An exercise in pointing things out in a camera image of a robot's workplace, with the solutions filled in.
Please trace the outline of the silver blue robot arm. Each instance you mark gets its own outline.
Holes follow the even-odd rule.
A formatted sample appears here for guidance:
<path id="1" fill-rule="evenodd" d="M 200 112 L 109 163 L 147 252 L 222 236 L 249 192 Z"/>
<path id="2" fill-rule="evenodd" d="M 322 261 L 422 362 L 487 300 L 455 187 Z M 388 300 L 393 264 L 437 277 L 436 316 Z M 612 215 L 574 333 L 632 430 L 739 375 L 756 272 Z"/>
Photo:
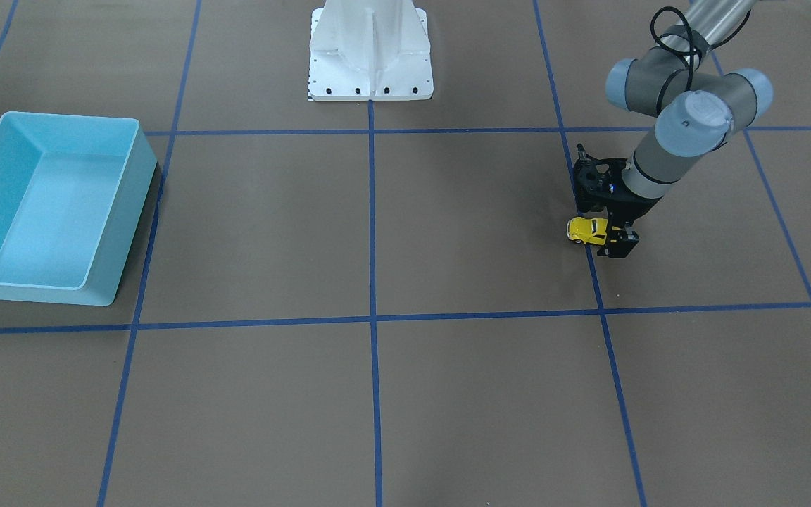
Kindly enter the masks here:
<path id="1" fill-rule="evenodd" d="M 653 48 L 618 61 L 605 95 L 625 111 L 655 119 L 626 158 L 595 158 L 577 145 L 572 167 L 579 215 L 567 239 L 596 247 L 599 256 L 625 258 L 639 244 L 634 224 L 707 154 L 723 147 L 772 105 L 769 78 L 755 68 L 723 76 L 702 74 L 703 61 L 743 29 L 753 1 L 695 1 L 672 8 L 678 20 L 650 29 Z"/>

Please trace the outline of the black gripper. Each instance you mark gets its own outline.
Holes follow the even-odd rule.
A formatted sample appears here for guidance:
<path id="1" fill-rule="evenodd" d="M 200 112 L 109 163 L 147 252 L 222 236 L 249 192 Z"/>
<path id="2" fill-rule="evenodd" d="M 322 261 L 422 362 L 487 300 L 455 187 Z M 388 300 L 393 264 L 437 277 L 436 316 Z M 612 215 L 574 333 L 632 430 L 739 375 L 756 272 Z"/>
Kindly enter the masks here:
<path id="1" fill-rule="evenodd" d="M 624 182 L 624 173 L 633 169 L 628 158 L 595 158 L 583 144 L 577 145 L 577 158 L 572 166 L 577 210 L 583 214 L 606 212 L 608 225 L 605 243 L 596 255 L 606 258 L 626 258 L 639 244 L 639 234 L 633 224 L 660 201 L 644 198 Z"/>

